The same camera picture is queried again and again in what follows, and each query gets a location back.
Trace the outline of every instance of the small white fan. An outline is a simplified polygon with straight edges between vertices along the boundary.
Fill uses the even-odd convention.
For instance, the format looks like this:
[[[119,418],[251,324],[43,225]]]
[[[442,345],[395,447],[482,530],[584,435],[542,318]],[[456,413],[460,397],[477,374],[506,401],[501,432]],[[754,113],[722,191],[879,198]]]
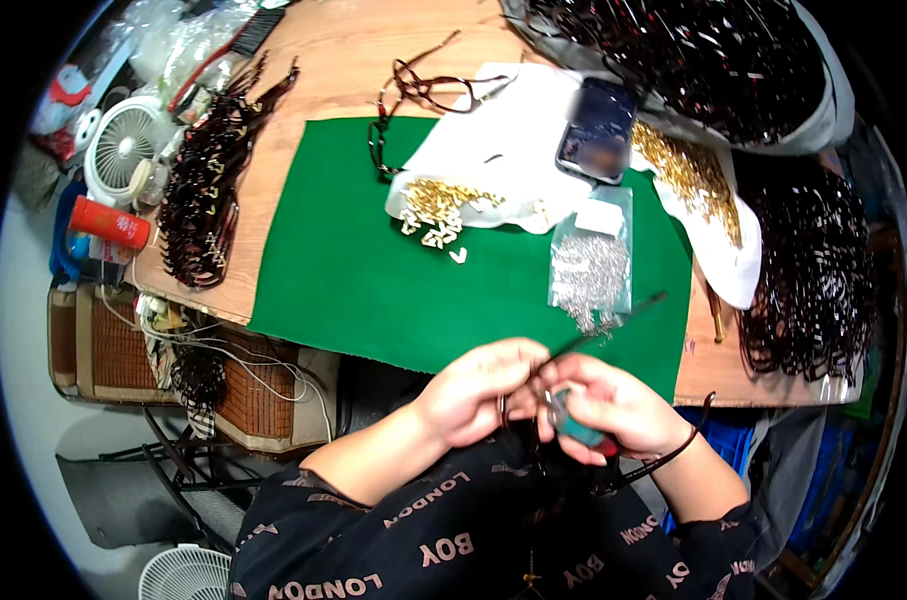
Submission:
[[[135,96],[117,102],[103,115],[84,155],[89,198],[123,208],[140,194],[143,186],[134,185],[140,180],[134,173],[141,162],[152,162],[157,154],[148,129],[160,110],[158,98]]]
[[[140,572],[139,600],[223,600],[230,557],[181,544],[150,558]]]

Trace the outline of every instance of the red canister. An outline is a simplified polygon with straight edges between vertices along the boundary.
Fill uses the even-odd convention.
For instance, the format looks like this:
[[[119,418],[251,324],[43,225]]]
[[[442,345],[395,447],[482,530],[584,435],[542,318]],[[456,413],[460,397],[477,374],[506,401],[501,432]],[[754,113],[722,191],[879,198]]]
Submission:
[[[150,222],[86,196],[77,196],[68,227],[134,250],[147,246],[150,237]]]

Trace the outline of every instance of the chair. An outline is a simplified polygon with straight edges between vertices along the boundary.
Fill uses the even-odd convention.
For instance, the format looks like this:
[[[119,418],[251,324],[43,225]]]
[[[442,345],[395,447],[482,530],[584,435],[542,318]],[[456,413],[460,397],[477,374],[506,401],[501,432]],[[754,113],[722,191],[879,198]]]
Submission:
[[[221,463],[237,466],[214,451],[230,442],[193,438],[190,427],[169,439],[148,409],[144,417],[158,441],[95,460],[56,457],[90,541],[117,548],[206,539],[211,547],[232,554],[244,510],[253,498],[249,490],[263,479],[227,481],[216,476],[214,467]],[[198,461],[206,461],[207,469]]]
[[[156,446],[152,447],[152,444],[145,443],[140,447],[143,458],[157,476],[160,485],[166,489],[176,507],[192,523],[196,532],[203,536],[211,548],[232,555],[234,544],[241,531],[241,523],[244,521],[244,512],[250,505],[250,499],[253,498],[252,494],[249,494],[239,499],[241,497],[232,492],[256,488],[261,485],[263,478],[220,481],[214,475],[212,468],[206,472],[196,463],[197,458],[207,458],[210,466],[213,460],[220,457],[213,451],[200,453],[197,449],[201,444],[203,446],[229,446],[229,442],[196,440],[198,443],[184,445],[183,440],[178,439],[178,443],[175,444],[167,439],[148,408],[143,408],[143,414],[150,428],[157,435],[160,447],[176,467],[176,471],[173,473],[165,471],[156,455]]]

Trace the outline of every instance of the wooden table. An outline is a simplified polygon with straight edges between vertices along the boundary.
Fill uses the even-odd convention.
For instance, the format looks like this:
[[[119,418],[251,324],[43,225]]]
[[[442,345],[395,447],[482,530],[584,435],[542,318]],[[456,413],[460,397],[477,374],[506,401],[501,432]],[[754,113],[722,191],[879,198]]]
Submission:
[[[262,83],[251,96],[257,97],[283,78],[296,56],[303,72],[257,139],[253,159],[241,176],[237,187],[240,219],[224,282],[205,291],[177,282],[164,272],[157,241],[136,258],[126,281],[215,317],[248,324],[270,224],[305,122],[374,117],[372,102],[390,77],[393,60],[435,46],[454,29],[462,31],[458,38],[418,65],[423,77],[470,77],[486,62],[515,63],[521,51],[529,48],[500,17],[500,11],[497,0],[447,0],[442,5],[417,0],[303,0],[288,7],[286,17],[263,45],[270,58]],[[528,53],[527,60],[550,63],[534,53]],[[438,116],[415,102],[404,102],[398,114]],[[779,374],[748,374],[729,307],[724,321],[731,335],[726,342],[714,344],[713,319],[699,271],[694,270],[690,289],[676,403],[700,404],[711,390],[717,391],[715,406],[821,403],[820,386],[803,385],[802,380]]]

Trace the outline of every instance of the eyeglass frame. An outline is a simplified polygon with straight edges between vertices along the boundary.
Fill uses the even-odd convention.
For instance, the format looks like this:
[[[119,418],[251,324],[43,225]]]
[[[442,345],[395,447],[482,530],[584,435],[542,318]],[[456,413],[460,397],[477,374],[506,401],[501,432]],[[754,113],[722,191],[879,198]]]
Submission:
[[[388,130],[390,119],[393,117],[394,113],[397,112],[397,108],[405,98],[409,98],[411,100],[415,98],[423,98],[423,100],[430,103],[436,109],[448,113],[471,114],[473,111],[476,111],[478,108],[480,108],[484,103],[492,100],[502,91],[504,91],[507,86],[516,81],[518,75],[520,75],[520,71],[518,70],[517,74],[513,77],[508,77],[507,75],[497,75],[496,77],[491,78],[474,79],[460,77],[436,77],[428,79],[419,78],[413,71],[412,66],[415,66],[427,55],[433,54],[437,50],[446,46],[459,34],[460,29],[453,30],[450,35],[448,35],[442,42],[440,42],[436,46],[433,46],[429,50],[425,50],[422,53],[415,55],[410,60],[401,60],[399,58],[394,58],[393,76],[391,78],[388,78],[388,80],[383,83],[383,85],[380,87],[379,93],[376,96],[376,120],[370,121],[370,123],[367,124],[367,146],[370,150],[370,160],[374,163],[377,171],[380,171],[381,173],[388,176],[394,176],[405,171],[405,169],[399,167],[388,167],[384,162],[384,145],[386,141],[384,138],[384,133]],[[527,52],[520,54],[521,63],[523,63],[524,56],[526,55]],[[406,81],[402,78],[401,74],[404,71],[408,72],[410,76],[413,77],[413,81]],[[487,84],[496,81],[503,81],[503,83],[495,85],[490,91],[483,94],[479,98],[474,94],[474,88],[471,84]],[[397,99],[397,102],[394,102],[394,105],[388,111],[384,106],[384,95],[388,91],[390,82],[393,82],[397,86],[397,89],[399,90],[399,98]],[[434,99],[430,97],[430,93],[431,88],[437,84],[462,84],[467,89],[467,93],[470,95],[470,107],[467,109],[451,108],[435,102]],[[375,142],[374,129],[376,129],[377,132]]]

